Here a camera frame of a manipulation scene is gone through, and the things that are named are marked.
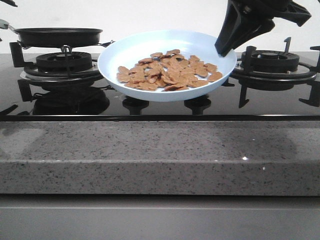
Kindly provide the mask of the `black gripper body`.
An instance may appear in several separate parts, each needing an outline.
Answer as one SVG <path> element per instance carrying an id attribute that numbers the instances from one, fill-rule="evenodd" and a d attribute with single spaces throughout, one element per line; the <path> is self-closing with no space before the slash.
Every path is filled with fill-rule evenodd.
<path id="1" fill-rule="evenodd" d="M 236 0 L 240 12 L 258 20 L 282 18 L 301 27 L 310 18 L 310 12 L 293 0 Z"/>

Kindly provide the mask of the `black gripper finger holding plate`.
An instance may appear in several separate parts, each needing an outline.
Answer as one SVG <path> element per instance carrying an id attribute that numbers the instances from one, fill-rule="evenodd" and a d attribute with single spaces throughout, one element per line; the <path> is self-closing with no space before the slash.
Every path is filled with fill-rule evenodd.
<path id="1" fill-rule="evenodd" d="M 270 32 L 275 23 L 258 9 L 260 0 L 229 0 L 223 26 L 214 44 L 221 56 L 226 56 L 249 40 Z"/>

